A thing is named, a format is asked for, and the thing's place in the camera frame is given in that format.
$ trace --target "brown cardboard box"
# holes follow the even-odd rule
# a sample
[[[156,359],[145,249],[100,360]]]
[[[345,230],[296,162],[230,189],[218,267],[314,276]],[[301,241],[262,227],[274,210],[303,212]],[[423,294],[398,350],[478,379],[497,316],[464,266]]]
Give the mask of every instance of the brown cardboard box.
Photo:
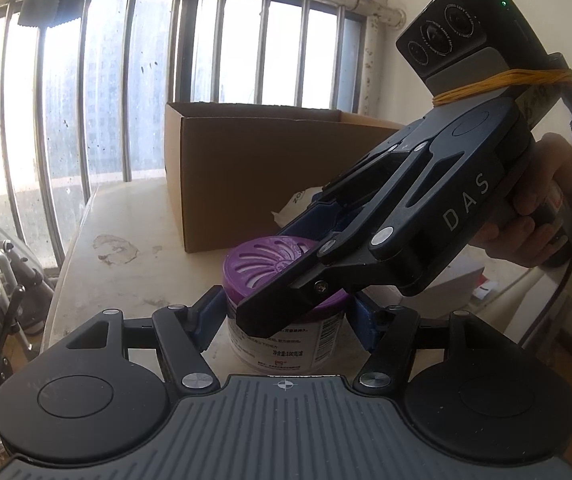
[[[166,179],[186,252],[275,234],[271,212],[293,193],[324,186],[399,128],[339,110],[167,104]]]

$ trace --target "barcode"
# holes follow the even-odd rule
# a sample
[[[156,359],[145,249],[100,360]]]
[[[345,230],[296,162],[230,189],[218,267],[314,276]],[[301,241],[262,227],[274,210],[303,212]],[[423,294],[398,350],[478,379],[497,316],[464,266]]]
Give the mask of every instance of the barcode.
[[[341,315],[327,319],[323,323],[322,330],[319,335],[319,344],[317,345],[317,352],[315,352],[315,358],[313,360],[313,364],[316,363],[317,361],[321,361],[330,352],[333,351],[333,346],[335,345],[335,334],[337,333],[338,325],[340,322],[341,322]]]

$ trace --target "stain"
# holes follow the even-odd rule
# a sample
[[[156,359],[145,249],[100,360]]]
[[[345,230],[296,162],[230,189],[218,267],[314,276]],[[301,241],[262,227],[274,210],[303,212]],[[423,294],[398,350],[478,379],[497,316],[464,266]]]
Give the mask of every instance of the stain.
[[[140,254],[128,240],[113,235],[98,235],[93,240],[93,248],[101,251],[97,258],[108,266],[125,265]]]
[[[151,306],[156,306],[157,308],[168,306],[168,302],[164,298],[159,298],[158,300],[150,300],[146,298],[144,299],[144,303],[149,304]]]

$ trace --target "plastic jar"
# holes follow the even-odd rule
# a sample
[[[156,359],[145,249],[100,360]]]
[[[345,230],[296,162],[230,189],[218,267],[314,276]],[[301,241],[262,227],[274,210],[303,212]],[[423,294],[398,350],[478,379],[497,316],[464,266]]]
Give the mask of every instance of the plastic jar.
[[[317,243],[305,238],[271,236],[241,244],[224,260],[228,331],[234,353],[262,372],[307,373],[333,354],[349,295],[340,290],[268,339],[246,335],[235,321],[237,304]]]

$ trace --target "gray ribbed plate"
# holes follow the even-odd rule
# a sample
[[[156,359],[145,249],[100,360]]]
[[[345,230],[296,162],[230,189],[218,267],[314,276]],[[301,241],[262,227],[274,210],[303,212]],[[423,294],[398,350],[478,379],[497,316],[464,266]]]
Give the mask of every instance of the gray ribbed plate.
[[[348,391],[339,377],[230,377],[187,397],[148,443],[101,465],[48,469],[13,460],[0,480],[572,480],[553,458],[492,468],[424,444],[386,399]]]

